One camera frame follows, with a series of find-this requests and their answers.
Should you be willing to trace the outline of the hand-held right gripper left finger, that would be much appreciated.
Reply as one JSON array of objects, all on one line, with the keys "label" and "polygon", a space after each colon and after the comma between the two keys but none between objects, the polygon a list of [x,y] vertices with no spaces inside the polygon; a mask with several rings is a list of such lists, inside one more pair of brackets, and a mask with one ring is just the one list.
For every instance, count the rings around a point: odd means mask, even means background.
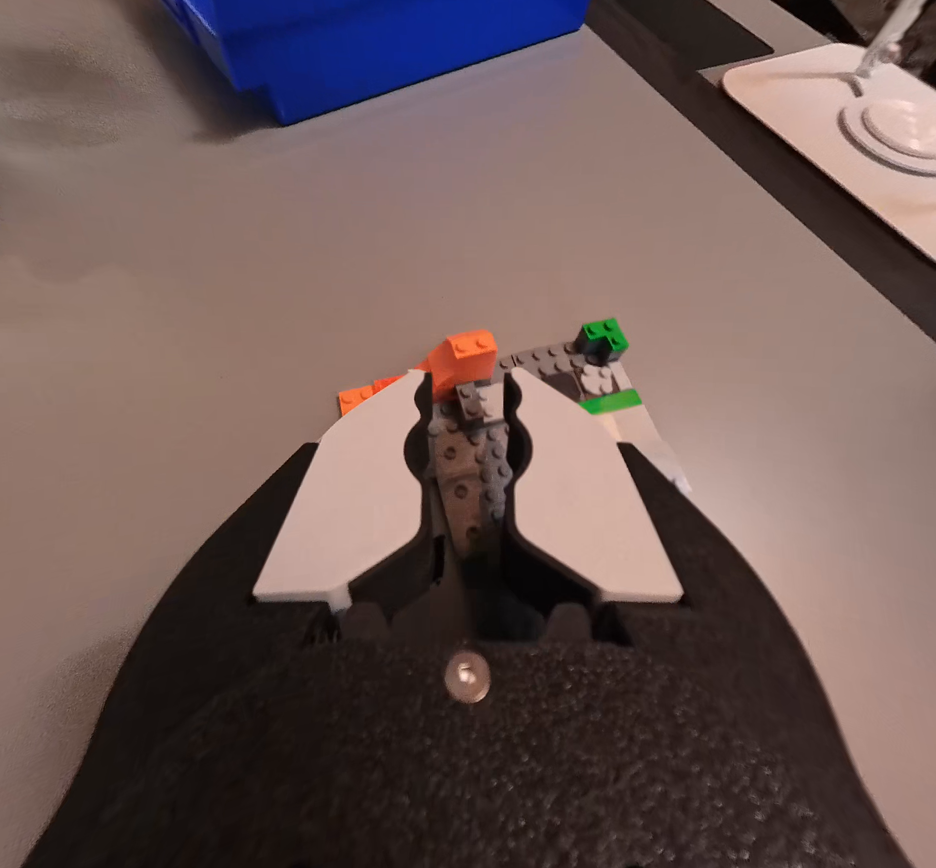
[{"label": "hand-held right gripper left finger", "polygon": [[428,376],[408,370],[321,437],[254,584],[256,601],[322,602],[345,612],[365,600],[353,587],[415,541],[422,485],[404,449]]}]

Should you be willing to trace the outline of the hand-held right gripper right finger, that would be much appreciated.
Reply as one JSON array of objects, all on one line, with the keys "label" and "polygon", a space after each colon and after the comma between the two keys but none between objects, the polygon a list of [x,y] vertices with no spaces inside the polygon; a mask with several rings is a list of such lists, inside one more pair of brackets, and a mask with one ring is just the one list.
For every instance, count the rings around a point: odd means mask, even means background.
[{"label": "hand-held right gripper right finger", "polygon": [[504,393],[519,543],[599,601],[679,601],[676,570],[598,417],[521,368]]}]

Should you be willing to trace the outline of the grey and orange lego build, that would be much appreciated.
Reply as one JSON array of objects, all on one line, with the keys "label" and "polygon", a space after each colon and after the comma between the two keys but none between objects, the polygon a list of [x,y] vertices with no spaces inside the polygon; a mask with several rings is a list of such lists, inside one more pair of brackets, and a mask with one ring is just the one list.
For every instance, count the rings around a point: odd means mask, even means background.
[{"label": "grey and orange lego build", "polygon": [[504,380],[523,371],[589,412],[616,442],[635,445],[685,494],[691,487],[628,378],[629,347],[614,317],[581,325],[571,340],[498,354],[488,329],[450,334],[416,367],[432,377],[429,463],[444,533],[456,558],[491,557],[499,548],[507,484]]}]

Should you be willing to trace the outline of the blue plastic storage bin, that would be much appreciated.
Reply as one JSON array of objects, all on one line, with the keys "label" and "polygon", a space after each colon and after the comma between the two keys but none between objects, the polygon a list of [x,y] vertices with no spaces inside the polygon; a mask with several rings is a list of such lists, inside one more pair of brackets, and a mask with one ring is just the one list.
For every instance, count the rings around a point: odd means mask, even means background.
[{"label": "blue plastic storage bin", "polygon": [[159,0],[280,125],[578,31],[591,0]]}]

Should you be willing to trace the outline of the white stand base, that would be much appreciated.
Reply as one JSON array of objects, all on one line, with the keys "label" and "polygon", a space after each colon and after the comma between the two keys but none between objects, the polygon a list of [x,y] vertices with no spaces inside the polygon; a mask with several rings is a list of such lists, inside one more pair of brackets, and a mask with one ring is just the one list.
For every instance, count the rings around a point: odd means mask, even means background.
[{"label": "white stand base", "polygon": [[738,65],[724,92],[935,259],[934,85],[900,65],[934,0],[894,0],[867,46],[833,42]]}]

